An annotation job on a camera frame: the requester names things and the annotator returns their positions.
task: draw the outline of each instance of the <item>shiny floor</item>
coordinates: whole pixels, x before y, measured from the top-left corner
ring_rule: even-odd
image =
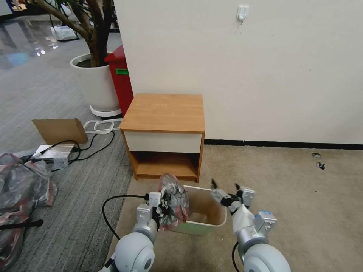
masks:
[[[62,43],[51,31],[50,21],[22,18],[0,23],[0,71],[10,70],[56,50]]]

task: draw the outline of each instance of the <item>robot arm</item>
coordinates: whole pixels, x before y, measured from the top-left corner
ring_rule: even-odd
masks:
[[[155,259],[154,242],[162,215],[160,192],[150,192],[147,204],[136,209],[136,224],[123,236],[100,272],[148,272]]]
[[[231,212],[233,232],[237,236],[236,245],[238,245],[238,254],[244,263],[244,271],[291,272],[282,253],[269,245],[268,234],[277,219],[271,212],[262,210],[253,215],[248,209],[255,192],[236,184],[237,193],[235,195],[227,194],[217,188],[214,180],[212,180],[212,186],[214,189],[211,192],[212,197],[218,203],[228,207]]]
[[[253,215],[248,209],[255,195],[254,190],[236,184],[237,193],[233,195],[218,189],[214,181],[212,185],[211,196],[231,212],[244,271],[291,272],[282,253],[268,244],[268,233],[275,225],[276,218],[268,211]],[[132,232],[119,240],[114,254],[100,272],[148,272],[154,263],[153,244],[165,207],[167,204],[161,200],[161,193],[150,192],[148,203],[137,207],[137,222]]]

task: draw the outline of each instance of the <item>plastic bin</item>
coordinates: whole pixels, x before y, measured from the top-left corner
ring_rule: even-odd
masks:
[[[207,235],[226,223],[227,208],[211,197],[210,189],[186,185],[184,187],[188,192],[191,214],[186,223],[180,223],[172,231]]]
[[[105,58],[105,62],[109,64],[122,116],[125,116],[133,99],[133,92],[124,47],[122,45],[118,47]]]

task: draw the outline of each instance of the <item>potted plant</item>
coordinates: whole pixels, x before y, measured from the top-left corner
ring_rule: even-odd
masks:
[[[72,59],[70,65],[79,78],[91,111],[102,117],[120,114],[111,73],[104,61],[108,55],[107,40],[112,22],[111,0],[33,1],[81,35],[87,43],[90,52]],[[72,10],[79,24],[68,18],[65,7]]]

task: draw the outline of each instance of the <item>wooden nightstand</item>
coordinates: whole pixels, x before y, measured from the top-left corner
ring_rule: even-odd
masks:
[[[135,179],[171,173],[199,181],[205,133],[202,95],[136,94],[120,129]]]

